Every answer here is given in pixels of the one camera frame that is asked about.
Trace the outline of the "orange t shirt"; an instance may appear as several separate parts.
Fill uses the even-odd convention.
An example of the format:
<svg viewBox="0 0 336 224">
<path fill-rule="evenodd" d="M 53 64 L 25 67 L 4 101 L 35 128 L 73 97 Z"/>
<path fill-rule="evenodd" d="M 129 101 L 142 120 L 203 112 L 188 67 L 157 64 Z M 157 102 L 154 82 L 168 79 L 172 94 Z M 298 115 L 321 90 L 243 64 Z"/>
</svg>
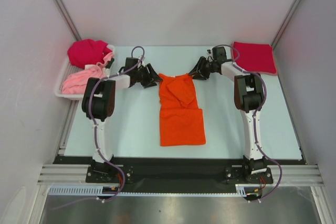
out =
<svg viewBox="0 0 336 224">
<path fill-rule="evenodd" d="M 203 110 L 192 77 L 187 73 L 174 77 L 161 73 L 159 77 L 160 145 L 206 144 Z"/>
</svg>

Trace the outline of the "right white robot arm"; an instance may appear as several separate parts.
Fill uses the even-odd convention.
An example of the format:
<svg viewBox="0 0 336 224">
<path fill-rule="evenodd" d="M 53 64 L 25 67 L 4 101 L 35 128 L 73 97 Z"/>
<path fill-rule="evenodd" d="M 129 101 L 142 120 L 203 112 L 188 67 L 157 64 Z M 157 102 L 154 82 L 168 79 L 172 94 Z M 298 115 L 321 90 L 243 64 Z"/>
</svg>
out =
<svg viewBox="0 0 336 224">
<path fill-rule="evenodd" d="M 237 64 L 239 58 L 236 48 L 218 45 L 208 51 L 208 57 L 201 56 L 188 75 L 195 80 L 207 80 L 212 73 L 219 73 L 233 82 L 234 104 L 241 113 L 245 136 L 241 174 L 245 181 L 254 183 L 267 170 L 260 140 L 260 113 L 267 90 L 260 74 Z"/>
</svg>

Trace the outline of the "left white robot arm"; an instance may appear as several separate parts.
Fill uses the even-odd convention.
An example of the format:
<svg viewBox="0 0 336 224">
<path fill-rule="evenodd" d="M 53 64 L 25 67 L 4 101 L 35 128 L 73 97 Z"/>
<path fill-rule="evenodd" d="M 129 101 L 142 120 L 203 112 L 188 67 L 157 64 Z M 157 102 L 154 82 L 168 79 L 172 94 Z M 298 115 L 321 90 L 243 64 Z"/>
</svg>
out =
<svg viewBox="0 0 336 224">
<path fill-rule="evenodd" d="M 94 178 L 110 182 L 120 174 L 113 160 L 112 145 L 108 140 L 107 120 L 112 116 L 116 102 L 116 92 L 140 83 L 149 88 L 157 85 L 162 78 L 151 64 L 144 64 L 142 59 L 127 57 L 125 66 L 119 72 L 108 77 L 89 78 L 83 100 L 82 111 L 92 121 L 95 151 L 87 172 L 87 181 Z"/>
</svg>

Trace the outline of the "crumpled magenta t shirt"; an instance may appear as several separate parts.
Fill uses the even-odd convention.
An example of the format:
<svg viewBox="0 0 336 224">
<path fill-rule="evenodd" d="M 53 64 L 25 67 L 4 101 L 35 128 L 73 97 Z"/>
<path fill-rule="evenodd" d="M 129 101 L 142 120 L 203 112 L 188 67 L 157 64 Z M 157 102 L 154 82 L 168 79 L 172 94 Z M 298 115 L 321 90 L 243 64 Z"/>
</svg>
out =
<svg viewBox="0 0 336 224">
<path fill-rule="evenodd" d="M 113 50 L 108 48 L 108 43 L 102 40 L 85 39 L 74 42 L 67 54 L 73 66 L 84 69 L 85 65 L 104 63 L 104 57 L 112 52 Z"/>
</svg>

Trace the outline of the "crumpled pink t shirt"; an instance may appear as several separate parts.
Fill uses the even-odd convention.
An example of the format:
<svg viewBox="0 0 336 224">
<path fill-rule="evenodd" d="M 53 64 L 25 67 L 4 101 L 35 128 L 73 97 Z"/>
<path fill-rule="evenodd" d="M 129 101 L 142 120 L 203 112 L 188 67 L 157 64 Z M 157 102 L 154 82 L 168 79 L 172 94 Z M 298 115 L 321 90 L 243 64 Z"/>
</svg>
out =
<svg viewBox="0 0 336 224">
<path fill-rule="evenodd" d="M 97 62 L 96 64 L 103 65 L 106 68 L 106 74 L 107 74 L 107 65 L 108 63 L 112 63 L 113 57 L 114 52 L 110 52 L 103 57 L 103 63 Z M 62 94 L 65 95 L 84 94 L 88 80 L 89 78 L 85 75 L 84 70 L 70 74 L 69 77 L 62 84 Z"/>
</svg>

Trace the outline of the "white plastic basket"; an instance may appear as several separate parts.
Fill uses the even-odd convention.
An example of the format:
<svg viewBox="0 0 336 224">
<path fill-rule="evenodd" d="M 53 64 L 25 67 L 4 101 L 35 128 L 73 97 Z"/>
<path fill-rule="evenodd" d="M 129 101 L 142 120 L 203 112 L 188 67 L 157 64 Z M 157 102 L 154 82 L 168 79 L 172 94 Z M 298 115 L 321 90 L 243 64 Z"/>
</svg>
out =
<svg viewBox="0 0 336 224">
<path fill-rule="evenodd" d="M 115 55 L 115 47 L 111 44 L 108 44 L 108 48 L 112 49 Z M 108 63 L 107 65 L 107 76 L 110 74 L 110 68 L 112 63 Z M 70 62 L 69 62 L 69 58 L 67 57 L 62 68 L 61 68 L 61 72 L 59 74 L 59 77 L 57 79 L 57 83 L 55 85 L 55 90 L 54 93 L 56 96 L 58 97 L 62 97 L 62 98 L 67 98 L 70 100 L 80 100 L 83 98 L 83 94 L 80 95 L 65 95 L 62 94 L 62 84 L 63 82 L 69 77 L 70 74 L 82 71 L 84 69 L 78 68 L 76 66 L 73 66 Z"/>
</svg>

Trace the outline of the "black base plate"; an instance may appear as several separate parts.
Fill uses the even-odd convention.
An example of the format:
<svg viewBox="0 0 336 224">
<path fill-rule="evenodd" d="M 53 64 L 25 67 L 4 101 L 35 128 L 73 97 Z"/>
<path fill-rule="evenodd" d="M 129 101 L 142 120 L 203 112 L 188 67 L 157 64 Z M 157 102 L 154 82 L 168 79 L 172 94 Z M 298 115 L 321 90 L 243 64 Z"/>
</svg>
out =
<svg viewBox="0 0 336 224">
<path fill-rule="evenodd" d="M 237 184 L 255 187 L 274 182 L 264 159 L 197 159 L 114 157 L 112 163 L 99 164 L 90 157 L 57 156 L 61 167 L 83 168 L 88 184 L 124 183 L 124 193 L 216 194 L 232 193 Z"/>
</svg>

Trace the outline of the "aluminium frame rail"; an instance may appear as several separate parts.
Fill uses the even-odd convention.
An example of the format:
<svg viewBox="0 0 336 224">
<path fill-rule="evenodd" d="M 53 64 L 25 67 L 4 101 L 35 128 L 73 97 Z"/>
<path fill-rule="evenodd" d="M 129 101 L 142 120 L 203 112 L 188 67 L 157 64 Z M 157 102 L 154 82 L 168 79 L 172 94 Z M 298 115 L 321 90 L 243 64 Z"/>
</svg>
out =
<svg viewBox="0 0 336 224">
<path fill-rule="evenodd" d="M 39 185 L 81 185 L 85 183 L 88 165 L 84 164 L 47 164 L 41 169 L 37 180 Z M 317 165 L 282 165 L 280 186 L 324 185 Z"/>
</svg>

